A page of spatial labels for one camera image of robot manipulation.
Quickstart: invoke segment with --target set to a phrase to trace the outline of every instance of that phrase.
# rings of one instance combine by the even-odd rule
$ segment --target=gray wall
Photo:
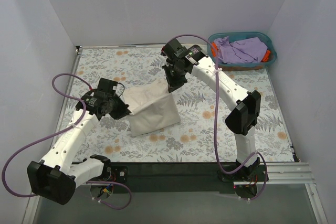
[[[75,45],[164,43],[182,33],[267,32],[284,0],[50,0]]]
[[[335,18],[335,0],[286,0],[269,32],[279,55],[270,70],[277,97],[329,223],[336,223]]]
[[[62,97],[51,79],[69,71],[75,48],[49,0],[0,0],[0,167],[17,149],[55,130]],[[58,82],[65,88],[66,79]],[[27,165],[38,161],[51,142],[24,151],[7,172],[12,189],[30,193]],[[0,186],[0,222],[21,223],[27,199]]]

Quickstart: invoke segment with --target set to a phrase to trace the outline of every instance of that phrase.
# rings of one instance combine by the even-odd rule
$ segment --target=floral tablecloth
[[[126,88],[149,84],[164,78],[165,58],[160,48],[84,49],[79,60],[77,75],[93,87],[101,77],[122,82]],[[256,147],[266,161],[293,161],[292,152],[280,111],[266,70],[227,73],[248,90],[261,94],[261,110],[256,126]],[[109,115],[89,134],[80,147],[76,160],[92,154],[109,157],[115,162],[213,162],[215,93],[197,78],[187,74],[188,83],[173,92],[181,122],[158,131],[132,137],[127,117],[114,120]],[[87,86],[77,79],[71,95],[81,97]],[[64,128],[72,116],[76,101],[67,101]],[[229,110],[219,103],[218,149],[221,159],[236,159],[233,133],[226,127],[224,118]]]

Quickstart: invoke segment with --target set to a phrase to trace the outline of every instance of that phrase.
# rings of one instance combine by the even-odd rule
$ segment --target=folded shirt
[[[253,63],[261,62],[267,46],[259,38],[251,38],[229,42],[229,37],[215,39],[218,57],[223,63]]]

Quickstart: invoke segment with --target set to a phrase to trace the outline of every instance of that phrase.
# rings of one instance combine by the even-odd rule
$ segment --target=metal frame
[[[124,45],[124,46],[106,46],[106,47],[83,47],[83,49],[96,49],[96,48],[101,48],[101,49],[109,49],[109,48],[134,48],[134,47],[162,47],[163,44],[155,44],[155,45]],[[75,73],[77,71],[78,63],[80,60],[80,55],[78,55],[73,63],[72,71],[71,73]],[[69,79],[68,86],[66,88],[66,93],[69,94],[71,91],[73,83],[73,78],[71,77]],[[64,113],[66,110],[66,104],[67,104],[68,99],[64,98],[63,104],[61,107],[60,111],[60,116],[59,120],[57,123],[56,131],[59,131],[62,120],[64,117]],[[285,130],[287,133],[288,141],[290,145],[292,146],[292,142],[290,140],[289,134],[287,132],[287,128],[285,125],[284,117],[282,115],[282,112],[280,110],[279,106],[279,111],[281,118],[283,120],[283,124],[285,126]],[[52,145],[54,142],[57,140],[57,137],[53,138]],[[314,180],[314,176],[310,170],[309,164],[308,163],[301,163],[301,162],[286,162],[286,163],[267,163],[267,168],[268,168],[268,176],[269,176],[269,182],[268,184],[305,184],[306,189],[307,189],[307,194],[309,196],[312,209],[314,211],[315,217],[317,222],[320,224],[325,224],[328,223],[327,219],[325,217],[322,204],[320,201],[320,198],[318,196],[317,190],[316,190],[316,184]],[[244,182],[234,182],[235,185],[242,185],[245,184]],[[34,221],[35,213],[37,210],[37,206],[39,203],[39,196],[37,197],[32,197],[29,199],[25,215],[23,218],[23,223],[24,224],[31,224]]]

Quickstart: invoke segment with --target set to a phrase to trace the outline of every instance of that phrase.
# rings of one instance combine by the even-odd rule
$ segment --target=purple towel
[[[267,46],[259,38],[251,38],[229,43],[229,37],[215,39],[219,59],[223,63],[252,63],[261,62]]]

